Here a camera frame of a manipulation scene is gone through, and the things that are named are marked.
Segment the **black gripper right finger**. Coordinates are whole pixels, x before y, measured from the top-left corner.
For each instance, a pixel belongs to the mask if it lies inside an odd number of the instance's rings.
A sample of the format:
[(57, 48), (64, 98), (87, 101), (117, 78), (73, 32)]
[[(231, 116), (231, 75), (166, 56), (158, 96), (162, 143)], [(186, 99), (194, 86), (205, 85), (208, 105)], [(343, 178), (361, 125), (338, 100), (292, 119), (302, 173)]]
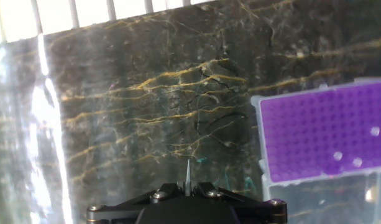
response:
[(191, 193), (194, 197), (227, 206), (238, 223), (286, 224), (287, 222), (287, 203), (281, 199), (258, 201), (215, 187), (211, 182), (197, 183)]

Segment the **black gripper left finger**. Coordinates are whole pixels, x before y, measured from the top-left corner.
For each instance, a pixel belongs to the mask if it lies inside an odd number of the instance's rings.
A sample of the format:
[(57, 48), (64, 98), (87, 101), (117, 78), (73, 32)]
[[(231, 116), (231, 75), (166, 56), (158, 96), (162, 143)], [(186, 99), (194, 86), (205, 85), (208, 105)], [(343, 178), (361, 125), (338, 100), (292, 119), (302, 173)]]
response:
[(115, 223), (118, 221), (135, 223), (141, 211), (148, 205), (185, 196), (185, 191), (184, 182), (169, 183), (118, 205), (92, 205), (87, 208), (86, 223)]

